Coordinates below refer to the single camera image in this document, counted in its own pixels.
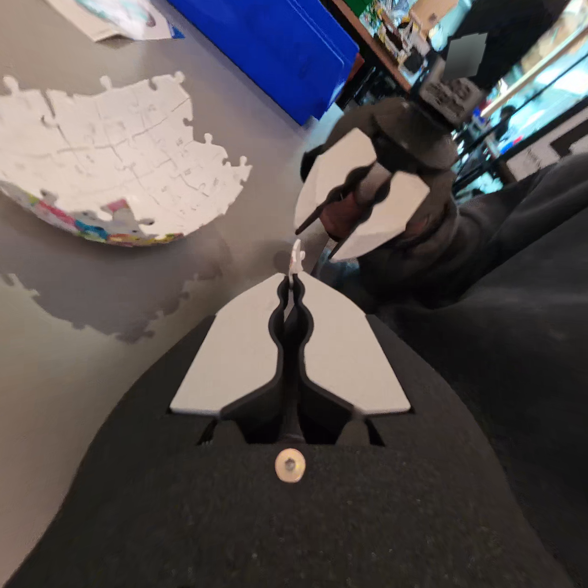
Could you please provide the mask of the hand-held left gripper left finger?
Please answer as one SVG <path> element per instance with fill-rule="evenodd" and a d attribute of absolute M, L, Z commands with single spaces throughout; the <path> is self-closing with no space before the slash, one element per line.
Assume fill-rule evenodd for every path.
<path fill-rule="evenodd" d="M 288 278 L 277 273 L 220 309 L 171 401 L 172 413 L 219 417 L 273 379 L 278 346 L 269 324 L 283 308 L 278 294 L 283 283 L 288 285 Z"/>

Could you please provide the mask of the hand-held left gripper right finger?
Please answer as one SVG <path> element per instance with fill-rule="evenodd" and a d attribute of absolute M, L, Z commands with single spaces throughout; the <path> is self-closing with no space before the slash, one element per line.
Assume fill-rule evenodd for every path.
<path fill-rule="evenodd" d="M 366 417 L 408 413 L 411 404 L 364 311 L 307 273 L 295 274 L 294 285 L 308 324 L 300 350 L 308 391 Z"/>

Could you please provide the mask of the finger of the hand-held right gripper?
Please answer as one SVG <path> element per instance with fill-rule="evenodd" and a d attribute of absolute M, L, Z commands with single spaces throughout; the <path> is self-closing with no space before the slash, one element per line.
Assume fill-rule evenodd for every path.
<path fill-rule="evenodd" d="M 331 261 L 357 259 L 399 236 L 430 191 L 420 177 L 402 171 L 383 187 L 384 197 L 374 200 L 365 220 L 333 250 Z"/>
<path fill-rule="evenodd" d="M 359 180 L 364 179 L 376 160 L 371 138 L 357 128 L 319 155 L 298 195 L 295 234 L 305 231 L 328 204 L 345 196 Z"/>

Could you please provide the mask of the white jigsaw puzzle piece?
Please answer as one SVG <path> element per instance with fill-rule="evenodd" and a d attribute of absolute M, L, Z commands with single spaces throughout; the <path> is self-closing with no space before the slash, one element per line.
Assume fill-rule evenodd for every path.
<path fill-rule="evenodd" d="M 298 276 L 298 274 L 304 273 L 303 261 L 305 259 L 305 255 L 306 253 L 303 249 L 302 241 L 300 239 L 296 239 L 290 253 L 288 272 L 290 289 L 293 288 L 294 277 Z"/>

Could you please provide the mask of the partly built puzzle ball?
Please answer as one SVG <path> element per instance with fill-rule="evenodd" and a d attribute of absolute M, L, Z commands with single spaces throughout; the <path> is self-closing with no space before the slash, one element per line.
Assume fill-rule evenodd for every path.
<path fill-rule="evenodd" d="M 189 125 L 181 72 L 93 95 L 2 80 L 1 196 L 64 232 L 122 247 L 165 245 L 224 215 L 252 170 Z"/>

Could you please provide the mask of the person's right forearm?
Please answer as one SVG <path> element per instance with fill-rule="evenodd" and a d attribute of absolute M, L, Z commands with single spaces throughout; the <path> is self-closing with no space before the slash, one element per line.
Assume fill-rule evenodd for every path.
<path fill-rule="evenodd" d="M 359 258 L 360 283 L 379 303 L 444 306 L 586 208 L 587 153 L 462 205 L 431 193 L 403 233 Z"/>

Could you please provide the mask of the printed puzzle instruction sheet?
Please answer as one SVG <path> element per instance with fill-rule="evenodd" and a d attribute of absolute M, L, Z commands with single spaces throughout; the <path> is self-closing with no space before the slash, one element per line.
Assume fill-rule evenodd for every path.
<path fill-rule="evenodd" d="M 150 1 L 47 1 L 93 42 L 175 40 L 185 36 Z"/>

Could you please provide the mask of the person's right hand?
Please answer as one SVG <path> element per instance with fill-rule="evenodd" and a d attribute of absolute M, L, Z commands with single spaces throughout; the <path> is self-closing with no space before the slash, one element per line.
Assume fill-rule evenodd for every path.
<path fill-rule="evenodd" d="M 320 222 L 330 239 L 339 243 L 349 237 L 369 203 L 358 202 L 354 192 L 325 206 L 320 214 Z"/>

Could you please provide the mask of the cluttered wooden shelf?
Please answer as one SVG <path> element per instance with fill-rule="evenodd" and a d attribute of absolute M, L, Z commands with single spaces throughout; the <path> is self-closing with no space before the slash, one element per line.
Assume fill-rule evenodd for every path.
<path fill-rule="evenodd" d="M 408 93 L 441 22 L 459 1 L 324 1 L 327 10 L 359 46 L 361 66 L 352 78 L 366 89 L 377 75 Z"/>

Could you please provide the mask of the white board black marking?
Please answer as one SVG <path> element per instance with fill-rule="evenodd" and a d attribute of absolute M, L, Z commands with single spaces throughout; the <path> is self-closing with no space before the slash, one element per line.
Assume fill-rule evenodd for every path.
<path fill-rule="evenodd" d="M 587 119 L 569 119 L 510 158 L 506 165 L 515 180 L 522 180 L 562 158 L 581 153 L 587 153 Z"/>

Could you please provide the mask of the blue plastic bin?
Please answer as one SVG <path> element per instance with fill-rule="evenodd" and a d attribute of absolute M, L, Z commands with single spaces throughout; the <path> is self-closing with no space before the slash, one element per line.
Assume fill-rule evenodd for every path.
<path fill-rule="evenodd" d="M 299 125 L 342 91 L 359 47 L 320 1 L 169 1 Z"/>

